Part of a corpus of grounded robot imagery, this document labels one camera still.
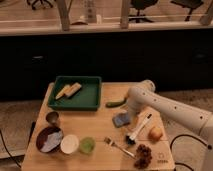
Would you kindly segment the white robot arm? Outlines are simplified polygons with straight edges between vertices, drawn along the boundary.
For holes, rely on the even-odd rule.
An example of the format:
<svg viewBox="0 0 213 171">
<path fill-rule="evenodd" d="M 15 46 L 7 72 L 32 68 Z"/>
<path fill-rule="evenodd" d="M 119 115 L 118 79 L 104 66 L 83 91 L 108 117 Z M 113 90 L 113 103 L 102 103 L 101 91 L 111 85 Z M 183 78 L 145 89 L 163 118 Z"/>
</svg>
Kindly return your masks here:
<svg viewBox="0 0 213 171">
<path fill-rule="evenodd" d="M 199 135 L 209 145 L 201 171 L 213 169 L 213 112 L 160 96 L 155 89 L 151 80 L 144 80 L 130 87 L 127 92 L 128 111 L 136 115 L 143 105 L 148 105 Z"/>
</svg>

